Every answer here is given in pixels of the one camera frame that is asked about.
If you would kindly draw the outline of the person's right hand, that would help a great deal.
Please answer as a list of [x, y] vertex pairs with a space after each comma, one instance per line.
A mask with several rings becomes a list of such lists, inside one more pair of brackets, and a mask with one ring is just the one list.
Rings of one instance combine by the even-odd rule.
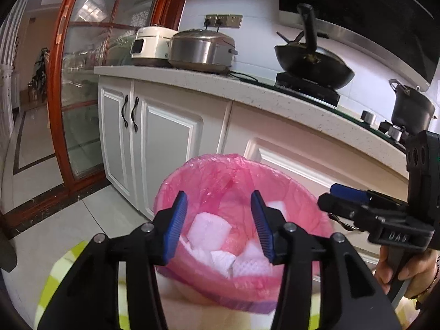
[[[389, 248], [381, 246], [379, 262], [374, 277], [385, 293], [389, 293], [393, 270], [388, 264]], [[405, 297], [417, 299], [423, 303], [439, 281], [439, 253], [434, 249], [427, 249], [423, 253], [414, 255], [398, 274], [400, 281], [410, 279], [411, 283], [406, 290]]]

